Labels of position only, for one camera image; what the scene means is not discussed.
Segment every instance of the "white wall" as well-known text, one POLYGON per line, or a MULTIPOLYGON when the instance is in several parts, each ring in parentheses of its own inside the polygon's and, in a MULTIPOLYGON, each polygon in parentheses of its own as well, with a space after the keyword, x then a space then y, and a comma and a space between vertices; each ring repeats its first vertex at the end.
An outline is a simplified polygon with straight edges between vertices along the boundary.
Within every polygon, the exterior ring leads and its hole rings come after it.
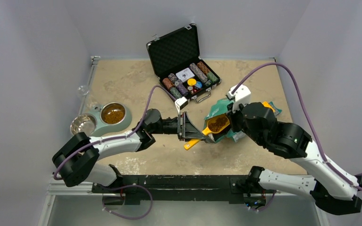
MULTIPOLYGON (((295 74, 325 152, 350 173, 362 172, 362 1, 310 1, 279 61, 295 74)), ((280 72, 293 120, 308 129, 280 72)), ((362 213, 329 218, 331 225, 362 225, 362 213)))
POLYGON ((93 55, 148 57, 152 35, 191 22, 198 25, 204 57, 278 55, 309 0, 66 0, 93 55))
POLYGON ((36 225, 89 53, 59 0, 0 0, 0 225, 36 225))

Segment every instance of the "stack of poker chips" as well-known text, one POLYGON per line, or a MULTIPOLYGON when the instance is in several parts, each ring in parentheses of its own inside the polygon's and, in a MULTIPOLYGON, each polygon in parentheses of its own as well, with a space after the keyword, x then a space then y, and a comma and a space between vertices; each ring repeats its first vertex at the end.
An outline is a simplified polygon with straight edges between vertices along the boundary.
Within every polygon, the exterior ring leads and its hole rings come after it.
POLYGON ((173 73, 169 74, 168 78, 174 84, 177 90, 181 93, 181 95, 183 96, 188 95, 188 90, 183 86, 181 79, 178 79, 177 76, 175 76, 175 74, 173 73))
POLYGON ((168 78, 164 78, 163 79, 163 84, 166 86, 166 88, 170 91, 170 93, 175 97, 175 98, 181 98, 182 95, 180 92, 178 92, 177 88, 174 87, 173 83, 168 79, 168 78))
POLYGON ((210 81, 213 83, 218 81, 218 78, 206 67, 203 62, 199 62, 197 66, 210 79, 210 81))
POLYGON ((189 65, 189 68, 191 69, 191 71, 193 71, 193 73, 202 81, 202 83, 205 86, 210 86, 212 84, 212 81, 210 81, 206 75, 196 66, 195 63, 191 63, 189 65))

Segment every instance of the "black case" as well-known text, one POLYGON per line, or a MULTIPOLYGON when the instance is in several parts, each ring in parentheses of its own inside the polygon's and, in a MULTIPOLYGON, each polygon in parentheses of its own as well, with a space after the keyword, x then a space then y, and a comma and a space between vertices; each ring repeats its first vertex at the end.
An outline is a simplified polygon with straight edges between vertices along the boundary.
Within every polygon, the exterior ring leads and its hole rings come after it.
MULTIPOLYGON (((211 90, 221 83, 221 78, 200 58, 196 24, 189 24, 160 38, 155 38, 155 40, 146 44, 146 48, 153 66, 153 71, 164 88, 165 86, 162 83, 164 78, 167 78, 171 73, 176 74, 188 68, 191 63, 197 64, 203 62, 207 68, 219 78, 217 82, 212 83, 208 87, 202 83, 202 89, 194 94, 188 93, 186 96, 188 101, 195 100, 197 103, 200 103, 209 98, 211 90), (207 95, 198 100, 198 96, 205 93, 207 93, 207 95)), ((194 79, 201 82, 196 75, 194 79)), ((187 82, 184 82, 183 85, 185 88, 188 87, 187 82)))

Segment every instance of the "wooden table surface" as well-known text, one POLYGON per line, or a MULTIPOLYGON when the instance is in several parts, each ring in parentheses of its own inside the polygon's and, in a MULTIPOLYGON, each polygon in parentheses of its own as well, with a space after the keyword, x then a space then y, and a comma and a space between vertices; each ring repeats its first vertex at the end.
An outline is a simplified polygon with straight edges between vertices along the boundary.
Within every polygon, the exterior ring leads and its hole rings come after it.
MULTIPOLYGON (((191 121, 203 129, 204 117, 217 100, 255 67, 270 60, 205 60, 222 78, 212 96, 197 104, 191 101, 187 111, 191 121)), ((130 130, 139 122, 151 88, 157 85, 149 60, 100 60, 92 81, 92 90, 101 104, 119 102, 132 113, 130 130)), ((291 122, 288 105, 275 66, 265 67, 249 78, 245 85, 252 92, 252 102, 273 101, 282 109, 279 121, 291 122)), ((156 108, 163 118, 177 116, 170 98, 156 89, 149 108, 156 108)), ((245 137, 238 142, 224 139, 217 144, 198 143, 186 151, 176 135, 154 135, 156 143, 147 150, 123 153, 99 161, 115 165, 122 174, 229 175, 247 174, 252 166, 286 174, 306 174, 300 166, 274 156, 245 137)))

